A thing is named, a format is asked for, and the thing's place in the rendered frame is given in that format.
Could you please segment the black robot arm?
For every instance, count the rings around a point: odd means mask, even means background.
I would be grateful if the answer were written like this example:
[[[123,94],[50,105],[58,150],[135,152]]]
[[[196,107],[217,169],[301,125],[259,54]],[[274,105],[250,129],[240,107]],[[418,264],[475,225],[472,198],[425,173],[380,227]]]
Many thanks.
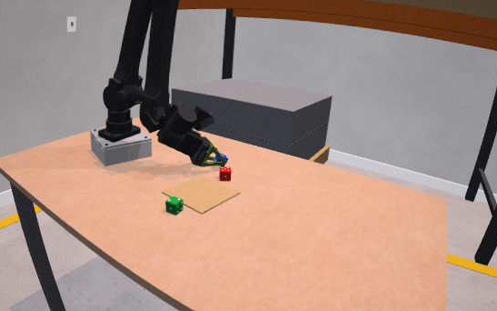
[[[140,134],[141,127],[133,125],[129,108],[141,102],[142,125],[149,133],[159,130],[157,141],[172,149],[178,146],[184,135],[182,145],[198,151],[204,140],[196,131],[214,124],[213,115],[198,105],[193,110],[185,102],[169,104],[169,75],[179,1],[131,0],[114,78],[109,78],[103,92],[108,109],[106,128],[98,130],[98,136],[103,139],[114,143]],[[143,90],[139,65],[151,15]],[[114,112],[116,110],[121,113]]]

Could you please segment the red die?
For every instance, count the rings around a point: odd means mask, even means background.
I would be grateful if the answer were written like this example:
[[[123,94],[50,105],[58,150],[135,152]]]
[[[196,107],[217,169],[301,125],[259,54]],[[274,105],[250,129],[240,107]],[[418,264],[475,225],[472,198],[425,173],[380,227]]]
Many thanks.
[[[220,173],[220,181],[231,181],[231,167],[220,167]]]

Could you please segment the blue die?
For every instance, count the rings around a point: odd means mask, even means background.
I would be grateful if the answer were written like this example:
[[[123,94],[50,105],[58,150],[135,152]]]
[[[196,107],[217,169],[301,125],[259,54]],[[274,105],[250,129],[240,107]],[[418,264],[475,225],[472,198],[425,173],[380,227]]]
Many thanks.
[[[224,154],[222,154],[222,153],[220,153],[220,154],[221,154],[221,155],[222,155],[222,157],[226,160],[226,163],[227,163],[227,161],[228,161],[227,156],[226,156],[226,155],[224,155]],[[214,161],[215,161],[215,162],[221,162],[221,159],[220,159],[220,158],[216,155],[216,156],[215,156],[215,158],[214,158]]]

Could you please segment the tan flat mat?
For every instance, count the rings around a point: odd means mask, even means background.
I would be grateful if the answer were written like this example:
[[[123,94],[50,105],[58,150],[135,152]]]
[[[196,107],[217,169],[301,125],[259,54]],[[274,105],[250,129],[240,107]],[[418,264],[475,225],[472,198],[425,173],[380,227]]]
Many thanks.
[[[184,200],[184,205],[204,214],[229,199],[241,194],[204,176],[197,176],[162,192],[166,196],[176,196]]]

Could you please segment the green die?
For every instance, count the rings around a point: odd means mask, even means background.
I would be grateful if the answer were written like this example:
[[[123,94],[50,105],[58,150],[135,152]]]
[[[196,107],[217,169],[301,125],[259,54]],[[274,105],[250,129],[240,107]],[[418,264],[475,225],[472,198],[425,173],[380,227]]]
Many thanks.
[[[178,215],[184,210],[183,199],[172,196],[165,201],[165,208],[167,213]]]

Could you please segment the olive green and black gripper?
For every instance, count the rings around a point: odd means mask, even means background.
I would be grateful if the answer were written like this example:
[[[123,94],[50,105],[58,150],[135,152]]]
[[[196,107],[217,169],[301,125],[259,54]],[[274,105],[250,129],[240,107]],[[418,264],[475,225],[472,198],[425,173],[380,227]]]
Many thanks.
[[[193,165],[198,165],[200,167],[204,166],[224,166],[226,164],[226,160],[222,157],[220,152],[215,148],[215,146],[211,143],[211,141],[207,137],[202,137],[204,140],[198,149],[198,151],[194,151],[193,149],[182,145],[184,140],[184,135],[178,144],[178,146],[174,149],[185,155],[188,155],[191,159]],[[220,159],[221,162],[207,162],[207,160],[213,161],[214,156],[210,156],[210,154],[215,153]],[[199,158],[199,159],[198,159]]]

